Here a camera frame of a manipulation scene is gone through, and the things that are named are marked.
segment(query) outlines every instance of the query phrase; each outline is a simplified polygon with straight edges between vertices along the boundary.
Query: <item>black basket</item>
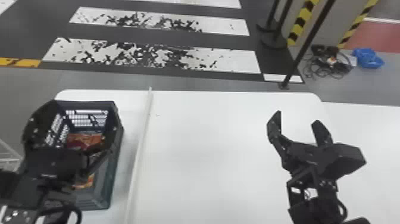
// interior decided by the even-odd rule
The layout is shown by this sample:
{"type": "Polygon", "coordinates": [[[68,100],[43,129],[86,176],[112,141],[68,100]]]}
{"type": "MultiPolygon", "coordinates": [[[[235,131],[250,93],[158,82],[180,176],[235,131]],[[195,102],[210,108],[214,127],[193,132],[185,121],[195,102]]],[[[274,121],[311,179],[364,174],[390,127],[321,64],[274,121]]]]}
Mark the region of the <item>black basket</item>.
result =
{"type": "Polygon", "coordinates": [[[123,135],[114,102],[49,101],[32,114],[22,140],[33,149],[58,150],[65,147],[68,134],[83,132],[101,134],[101,147],[112,153],[98,167],[92,186],[74,191],[76,206],[82,210],[108,209],[123,135]]]}

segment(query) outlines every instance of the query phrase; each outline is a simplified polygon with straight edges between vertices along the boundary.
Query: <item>metal pole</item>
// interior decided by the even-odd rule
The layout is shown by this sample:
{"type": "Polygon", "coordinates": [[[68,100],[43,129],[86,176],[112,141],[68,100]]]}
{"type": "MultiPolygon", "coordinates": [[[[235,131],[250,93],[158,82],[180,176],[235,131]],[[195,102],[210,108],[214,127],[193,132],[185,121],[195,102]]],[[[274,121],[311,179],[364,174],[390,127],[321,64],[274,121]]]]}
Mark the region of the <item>metal pole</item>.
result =
{"type": "Polygon", "coordinates": [[[271,27],[272,21],[274,20],[274,15],[276,13],[276,9],[278,8],[279,0],[275,0],[274,4],[272,5],[272,9],[270,12],[270,15],[268,16],[267,20],[267,26],[266,27],[271,27]]]}
{"type": "Polygon", "coordinates": [[[285,8],[283,9],[282,15],[280,16],[280,19],[279,19],[278,28],[276,29],[275,34],[274,34],[274,38],[273,38],[274,41],[278,40],[278,37],[279,37],[280,33],[282,32],[283,23],[285,22],[286,17],[288,16],[289,9],[292,6],[292,3],[293,3],[293,0],[286,1],[285,8]]]}
{"type": "Polygon", "coordinates": [[[325,21],[326,17],[328,16],[329,11],[332,9],[332,6],[335,2],[336,2],[336,0],[328,0],[325,7],[322,9],[322,12],[321,12],[320,16],[318,17],[318,20],[315,22],[314,27],[311,29],[310,34],[308,35],[307,39],[305,40],[305,43],[303,44],[303,47],[301,48],[299,54],[296,57],[293,67],[290,69],[290,72],[287,74],[284,81],[279,84],[281,89],[285,89],[288,86],[289,81],[293,76],[293,73],[296,71],[297,67],[299,66],[305,53],[307,52],[308,48],[310,47],[311,42],[314,40],[317,32],[320,30],[322,23],[325,21]]]}

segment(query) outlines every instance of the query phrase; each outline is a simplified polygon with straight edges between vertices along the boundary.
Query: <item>black pole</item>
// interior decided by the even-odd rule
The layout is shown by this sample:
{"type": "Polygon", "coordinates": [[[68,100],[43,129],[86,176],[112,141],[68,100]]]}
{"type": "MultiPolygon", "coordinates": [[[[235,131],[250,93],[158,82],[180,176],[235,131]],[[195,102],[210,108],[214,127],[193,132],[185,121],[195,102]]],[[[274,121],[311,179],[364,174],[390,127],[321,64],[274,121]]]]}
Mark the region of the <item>black pole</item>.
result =
{"type": "Polygon", "coordinates": [[[278,8],[280,0],[275,0],[274,3],[272,4],[272,8],[270,11],[270,14],[268,15],[268,18],[262,18],[257,22],[257,28],[265,33],[270,33],[274,32],[277,28],[277,22],[274,19],[274,16],[276,14],[276,10],[278,8]]]}
{"type": "Polygon", "coordinates": [[[266,48],[285,49],[288,47],[288,41],[282,35],[282,27],[288,17],[292,4],[293,0],[286,0],[282,14],[280,15],[279,21],[276,25],[276,30],[274,30],[273,33],[264,33],[261,35],[261,42],[266,48]]]}
{"type": "Polygon", "coordinates": [[[275,0],[274,4],[272,5],[270,15],[268,16],[267,27],[271,27],[271,25],[272,25],[272,21],[274,20],[274,16],[275,16],[276,10],[278,8],[278,4],[279,4],[279,0],[275,0]]]}
{"type": "Polygon", "coordinates": [[[293,0],[286,1],[282,15],[279,18],[278,28],[276,29],[275,34],[274,34],[274,38],[273,38],[274,41],[278,40],[278,37],[279,37],[280,33],[282,32],[283,23],[285,22],[286,17],[288,16],[289,9],[292,6],[292,3],[293,3],[293,0]]]}
{"type": "Polygon", "coordinates": [[[325,21],[329,11],[332,9],[332,6],[335,2],[336,0],[328,0],[325,7],[322,9],[322,12],[318,17],[318,20],[315,22],[314,27],[311,29],[310,34],[308,35],[307,39],[305,40],[305,43],[303,44],[303,47],[301,48],[299,54],[296,57],[293,67],[290,69],[290,72],[287,74],[284,81],[279,84],[279,87],[281,89],[287,89],[287,86],[289,84],[290,79],[293,76],[293,73],[296,72],[301,60],[303,59],[305,53],[310,47],[311,42],[314,40],[318,30],[320,30],[322,23],[325,21]]]}

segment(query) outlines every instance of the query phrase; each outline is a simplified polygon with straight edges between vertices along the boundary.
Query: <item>crosswalk marking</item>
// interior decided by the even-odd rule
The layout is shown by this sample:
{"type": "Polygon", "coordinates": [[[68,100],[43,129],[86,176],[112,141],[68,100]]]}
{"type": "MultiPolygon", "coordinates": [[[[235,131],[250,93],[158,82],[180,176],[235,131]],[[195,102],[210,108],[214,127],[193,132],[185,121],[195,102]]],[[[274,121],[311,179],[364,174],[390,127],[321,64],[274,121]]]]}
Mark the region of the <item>crosswalk marking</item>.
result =
{"type": "Polygon", "coordinates": [[[80,7],[70,23],[249,36],[246,20],[80,7]]]}
{"type": "Polygon", "coordinates": [[[163,2],[172,4],[205,5],[224,8],[242,8],[239,0],[127,0],[127,1],[146,1],[163,2]]]}
{"type": "MultiPolygon", "coordinates": [[[[282,82],[286,78],[285,74],[263,74],[265,81],[282,82]]],[[[290,83],[304,83],[300,76],[292,76],[290,83]]]]}
{"type": "Polygon", "coordinates": [[[261,74],[254,51],[57,38],[44,61],[261,74]]]}
{"type": "Polygon", "coordinates": [[[0,15],[7,10],[16,0],[0,0],[0,15]]]}

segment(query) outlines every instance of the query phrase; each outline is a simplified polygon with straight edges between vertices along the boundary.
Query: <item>yellow and black hazard stripe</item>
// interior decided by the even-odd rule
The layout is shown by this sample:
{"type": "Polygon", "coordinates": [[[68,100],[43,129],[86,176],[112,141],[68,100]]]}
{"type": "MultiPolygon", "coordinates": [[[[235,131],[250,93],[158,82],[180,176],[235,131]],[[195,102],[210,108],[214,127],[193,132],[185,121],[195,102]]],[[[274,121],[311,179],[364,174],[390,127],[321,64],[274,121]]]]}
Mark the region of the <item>yellow and black hazard stripe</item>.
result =
{"type": "Polygon", "coordinates": [[[23,58],[0,58],[0,66],[10,67],[38,67],[42,60],[23,58]]]}
{"type": "Polygon", "coordinates": [[[292,31],[287,39],[287,44],[289,46],[296,45],[297,39],[299,39],[299,37],[303,34],[305,25],[311,19],[313,9],[319,2],[320,0],[306,0],[304,2],[304,6],[300,10],[295,25],[293,26],[292,31]]]}
{"type": "Polygon", "coordinates": [[[346,32],[345,36],[342,38],[341,42],[337,46],[338,48],[344,48],[350,38],[353,36],[357,28],[364,21],[364,19],[368,16],[372,8],[379,2],[379,0],[369,0],[367,5],[365,5],[362,13],[354,20],[350,29],[346,32]]]}

